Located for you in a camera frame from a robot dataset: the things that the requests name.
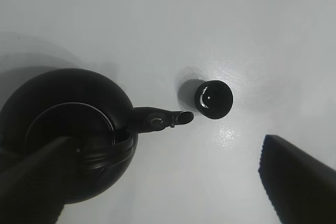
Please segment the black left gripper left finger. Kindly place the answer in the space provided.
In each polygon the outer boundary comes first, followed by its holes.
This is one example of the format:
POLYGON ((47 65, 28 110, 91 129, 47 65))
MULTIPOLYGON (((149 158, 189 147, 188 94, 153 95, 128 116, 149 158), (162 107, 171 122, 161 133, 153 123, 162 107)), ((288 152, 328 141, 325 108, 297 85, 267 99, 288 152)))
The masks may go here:
POLYGON ((20 156, 1 150, 1 223, 56 223, 76 181, 76 138, 20 156))

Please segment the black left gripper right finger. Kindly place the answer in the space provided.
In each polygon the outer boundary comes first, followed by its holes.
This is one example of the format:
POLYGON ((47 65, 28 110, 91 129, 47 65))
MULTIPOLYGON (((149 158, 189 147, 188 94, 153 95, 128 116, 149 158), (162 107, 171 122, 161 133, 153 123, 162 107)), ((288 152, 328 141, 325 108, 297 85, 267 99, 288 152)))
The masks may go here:
POLYGON ((266 135, 258 172, 281 223, 335 223, 335 169, 266 135))

